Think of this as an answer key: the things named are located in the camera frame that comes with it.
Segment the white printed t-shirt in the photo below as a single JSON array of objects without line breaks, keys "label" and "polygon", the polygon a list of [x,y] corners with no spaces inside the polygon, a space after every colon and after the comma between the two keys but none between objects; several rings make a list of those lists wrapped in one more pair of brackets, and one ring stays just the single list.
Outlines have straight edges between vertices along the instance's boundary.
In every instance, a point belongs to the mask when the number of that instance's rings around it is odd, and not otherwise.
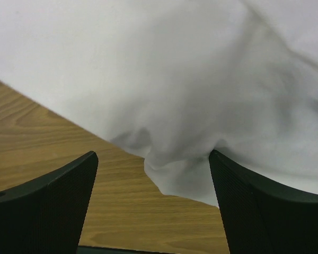
[{"label": "white printed t-shirt", "polygon": [[214,149],[318,194],[318,1],[0,1],[0,81],[217,205]]}]

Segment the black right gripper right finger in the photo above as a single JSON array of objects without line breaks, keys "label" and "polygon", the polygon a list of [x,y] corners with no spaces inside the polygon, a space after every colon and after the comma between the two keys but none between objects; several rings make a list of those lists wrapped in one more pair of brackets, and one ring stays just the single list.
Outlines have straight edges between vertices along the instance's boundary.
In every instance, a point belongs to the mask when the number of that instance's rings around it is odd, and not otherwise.
[{"label": "black right gripper right finger", "polygon": [[214,150],[209,164],[230,253],[318,253],[318,195],[242,167]]}]

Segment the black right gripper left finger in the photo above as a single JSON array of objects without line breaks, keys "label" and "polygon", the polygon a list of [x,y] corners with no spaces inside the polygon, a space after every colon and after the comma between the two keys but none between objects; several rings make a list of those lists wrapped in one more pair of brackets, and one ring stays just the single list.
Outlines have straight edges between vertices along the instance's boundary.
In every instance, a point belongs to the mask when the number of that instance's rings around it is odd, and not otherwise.
[{"label": "black right gripper left finger", "polygon": [[90,151],[0,191],[0,253],[76,253],[98,164]]}]

